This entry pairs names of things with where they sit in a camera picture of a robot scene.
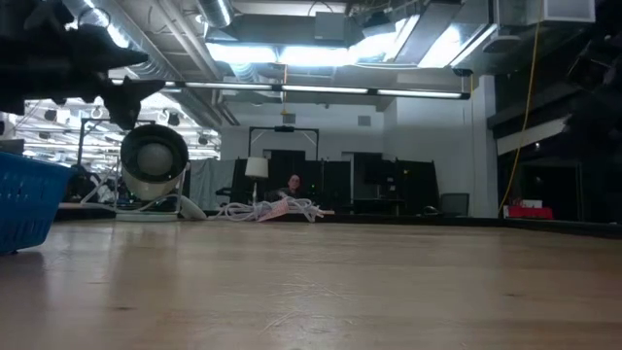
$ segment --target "person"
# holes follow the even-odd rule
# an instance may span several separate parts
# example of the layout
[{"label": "person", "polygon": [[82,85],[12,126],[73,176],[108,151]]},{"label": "person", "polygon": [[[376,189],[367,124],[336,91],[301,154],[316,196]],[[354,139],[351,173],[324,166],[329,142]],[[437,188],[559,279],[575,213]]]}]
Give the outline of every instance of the person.
[{"label": "person", "polygon": [[285,197],[301,198],[300,193],[300,177],[296,174],[290,176],[288,186],[286,188],[273,191],[268,194],[268,201],[277,201]]}]

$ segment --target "wall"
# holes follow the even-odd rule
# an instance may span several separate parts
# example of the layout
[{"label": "wall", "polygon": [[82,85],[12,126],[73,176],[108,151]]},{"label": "wall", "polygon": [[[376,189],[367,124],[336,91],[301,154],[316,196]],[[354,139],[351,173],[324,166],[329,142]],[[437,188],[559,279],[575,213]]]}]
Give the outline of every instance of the wall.
[{"label": "wall", "polygon": [[[221,159],[246,158],[249,126],[282,125],[281,105],[231,103],[229,109],[243,126],[222,129]],[[287,107],[296,113],[296,127],[320,129],[320,158],[341,160],[344,152],[382,153],[383,114],[373,106],[296,104]],[[371,116],[371,126],[358,126],[358,116]],[[315,141],[315,133],[306,132]],[[252,156],[261,157],[263,150],[305,151],[307,159],[315,159],[315,145],[301,132],[253,132]]]},{"label": "wall", "polygon": [[472,216],[496,217],[496,148],[486,126],[494,104],[490,77],[469,101],[398,98],[385,114],[384,158],[434,161],[441,194],[469,193]]}]

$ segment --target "blue plastic basket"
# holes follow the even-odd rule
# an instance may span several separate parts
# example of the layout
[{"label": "blue plastic basket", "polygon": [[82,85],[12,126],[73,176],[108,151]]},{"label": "blue plastic basket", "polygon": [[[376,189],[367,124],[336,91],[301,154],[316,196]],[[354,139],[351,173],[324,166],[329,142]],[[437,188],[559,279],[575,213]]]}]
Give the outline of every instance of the blue plastic basket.
[{"label": "blue plastic basket", "polygon": [[0,254],[45,242],[73,172],[0,153]]}]

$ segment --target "wooden floor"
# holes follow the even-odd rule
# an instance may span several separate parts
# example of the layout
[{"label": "wooden floor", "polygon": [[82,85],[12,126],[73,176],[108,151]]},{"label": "wooden floor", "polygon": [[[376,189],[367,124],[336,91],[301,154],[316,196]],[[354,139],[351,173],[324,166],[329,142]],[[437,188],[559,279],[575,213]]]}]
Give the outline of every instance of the wooden floor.
[{"label": "wooden floor", "polygon": [[0,258],[0,348],[622,349],[622,242],[525,230],[61,224]]}]

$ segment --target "lamp shade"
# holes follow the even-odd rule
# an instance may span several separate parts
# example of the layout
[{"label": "lamp shade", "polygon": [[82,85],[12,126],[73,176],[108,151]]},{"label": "lamp shade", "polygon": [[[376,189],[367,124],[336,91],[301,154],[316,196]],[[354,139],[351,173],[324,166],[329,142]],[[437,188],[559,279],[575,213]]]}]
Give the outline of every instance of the lamp shade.
[{"label": "lamp shade", "polygon": [[249,157],[246,162],[245,175],[252,178],[267,179],[268,159],[262,157]]}]

